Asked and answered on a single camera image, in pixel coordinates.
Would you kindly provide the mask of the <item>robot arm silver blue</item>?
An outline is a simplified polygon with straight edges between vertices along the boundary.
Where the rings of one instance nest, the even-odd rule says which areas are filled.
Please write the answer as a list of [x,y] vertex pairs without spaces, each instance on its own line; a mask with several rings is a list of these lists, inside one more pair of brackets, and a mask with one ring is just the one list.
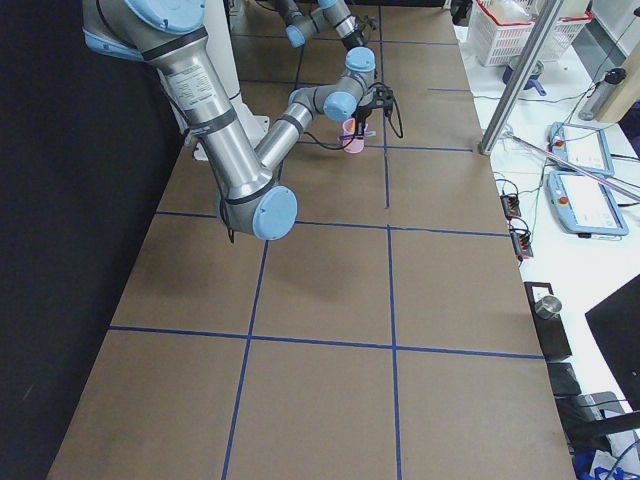
[[202,145],[218,185],[218,214],[230,234],[262,240],[285,236],[298,204],[275,171],[318,115],[346,121],[373,96],[374,52],[343,1],[321,1],[303,14],[294,1],[276,1],[290,43],[299,47],[327,28],[347,50],[334,84],[294,91],[269,128],[251,136],[238,89],[225,6],[220,1],[85,1],[86,45],[94,52],[156,68],[191,134]]
[[326,30],[334,30],[347,50],[364,47],[368,41],[358,25],[356,16],[342,0],[319,1],[318,7],[303,14],[295,1],[270,1],[285,23],[285,34],[294,48]]

